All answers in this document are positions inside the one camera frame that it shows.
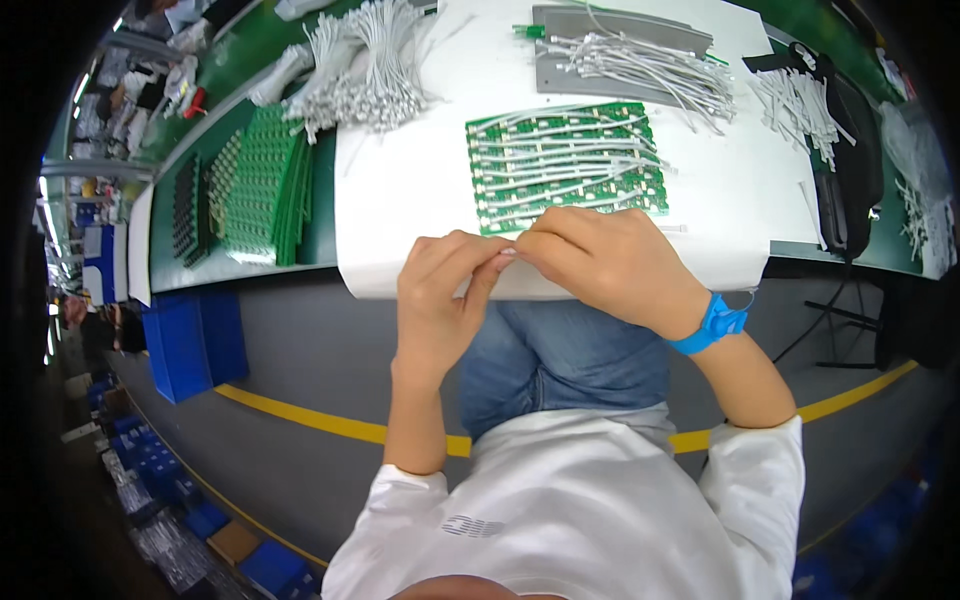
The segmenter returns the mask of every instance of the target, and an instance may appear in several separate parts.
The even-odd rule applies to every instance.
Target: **red tool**
[[[190,101],[190,106],[183,112],[183,118],[192,119],[198,112],[206,114],[206,110],[200,108],[200,105],[204,103],[204,98],[206,97],[206,90],[202,87],[197,88],[197,93],[193,95],[193,100]]]

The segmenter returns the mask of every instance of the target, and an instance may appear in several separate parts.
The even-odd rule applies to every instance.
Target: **green workbench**
[[[361,0],[340,0],[325,12],[340,16],[358,6]],[[207,93],[204,108],[213,110],[236,89],[273,63],[292,43],[305,42],[302,23],[313,27],[318,14],[312,12],[300,21],[284,22],[274,14],[274,1],[264,0],[222,34],[213,48],[201,60],[198,85]],[[875,101],[895,100],[893,90],[886,83],[876,63],[873,49],[864,44],[856,31],[829,7],[816,0],[739,0],[745,8],[760,13],[764,22],[773,25],[809,47],[830,54],[834,63]],[[201,285],[215,281],[246,276],[259,276],[280,271],[336,266],[333,217],[333,163],[336,137],[334,132],[321,136],[315,147],[314,218],[304,232],[304,242],[298,252],[298,267],[280,269],[258,265],[244,265],[228,258],[222,249],[215,248],[206,260],[193,269],[186,269],[174,258],[171,247],[173,178],[186,158],[200,153],[204,160],[212,159],[237,129],[246,126],[252,117],[252,104],[244,100],[210,125],[189,148],[178,144],[203,119],[172,117],[156,124],[149,135],[142,158],[162,162],[175,150],[183,152],[156,183],[151,222],[151,286],[155,292]],[[922,265],[911,261],[911,250],[905,236],[900,235],[904,223],[903,202],[893,184],[896,169],[884,157],[884,196],[881,216],[873,223],[870,246],[855,264],[884,270],[918,275]],[[839,262],[814,244],[772,242],[771,254],[798,259]]]

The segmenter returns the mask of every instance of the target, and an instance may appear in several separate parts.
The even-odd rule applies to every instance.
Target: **gray floor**
[[[803,300],[826,301],[835,283],[766,280],[747,329],[769,354],[785,348],[815,318]],[[746,295],[728,299],[743,305]],[[881,294],[864,285],[866,312]],[[850,286],[838,306],[858,311]],[[396,305],[356,300],[339,282],[311,277],[263,282],[240,294],[251,374],[235,385],[276,400],[351,419],[385,423],[389,363],[396,348]],[[837,336],[847,352],[855,330]],[[873,335],[863,334],[849,360],[869,361]],[[826,328],[780,363],[798,405],[834,396],[876,378],[876,371],[825,370]],[[671,358],[668,403],[680,431],[723,420],[707,382],[684,357]],[[145,414],[208,483],[290,542],[329,559],[349,534],[379,465],[381,447],[280,420],[208,393],[172,405],[153,388],[145,357],[115,357],[114,367]],[[447,431],[463,433],[455,407],[456,381],[444,383]],[[804,431],[807,489],[800,547],[816,540],[876,494],[906,463],[948,402],[937,373],[917,368],[879,394],[808,425]],[[704,452],[678,456],[696,477]],[[451,485],[468,461],[449,459]]]

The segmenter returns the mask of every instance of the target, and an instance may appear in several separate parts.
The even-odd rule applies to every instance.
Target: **bundle of white wires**
[[[370,62],[365,76],[337,82],[331,102],[338,122],[386,132],[426,108],[414,59],[401,56],[422,15],[407,0],[374,0],[344,16],[347,29],[370,50]]]
[[[276,62],[273,72],[262,82],[255,85],[247,97],[259,107],[276,104],[280,101],[283,88],[300,73],[313,66],[313,54],[302,44],[287,46]]]
[[[284,119],[303,119],[307,141],[317,143],[317,132],[334,127],[337,122],[331,102],[334,86],[343,77],[363,42],[351,34],[346,24],[332,16],[322,15],[311,34],[303,26],[310,41],[311,56],[317,65],[310,79],[293,96],[283,102]]]
[[[719,61],[699,60],[692,52],[622,33],[551,36],[548,40],[538,40],[537,44],[546,55],[568,58],[569,63],[560,64],[558,68],[576,71],[582,78],[601,77],[633,85],[639,98],[647,98],[650,90],[670,94],[684,110],[687,124],[695,132],[691,112],[703,117],[720,135],[723,132],[714,119],[733,119],[732,76]]]
[[[910,248],[912,249],[910,260],[917,260],[917,254],[923,251],[924,244],[927,241],[924,203],[920,201],[920,195],[909,183],[901,184],[899,180],[894,180],[894,183],[900,191],[903,206],[906,208],[906,223],[903,224],[900,235],[906,235],[910,238]]]
[[[284,119],[303,119],[307,140],[315,144],[318,131],[338,124],[387,132],[417,116],[427,103],[415,83],[414,53],[404,55],[404,47],[421,17],[423,10],[407,0],[372,0],[342,19],[322,15],[312,33],[304,25],[316,69],[283,101]],[[364,47],[370,51],[367,69],[353,75],[350,65]]]
[[[820,151],[820,159],[836,172],[833,144],[843,135],[851,145],[856,140],[830,116],[827,108],[827,86],[810,73],[796,69],[757,71],[751,81],[756,96],[763,103],[763,122],[783,139],[794,141],[810,154],[804,135],[810,136],[813,147]]]

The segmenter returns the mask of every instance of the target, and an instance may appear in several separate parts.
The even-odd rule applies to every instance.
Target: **shirt logo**
[[[478,518],[456,515],[447,519],[441,526],[441,529],[454,536],[492,538],[503,531],[503,523],[500,521],[482,521]]]

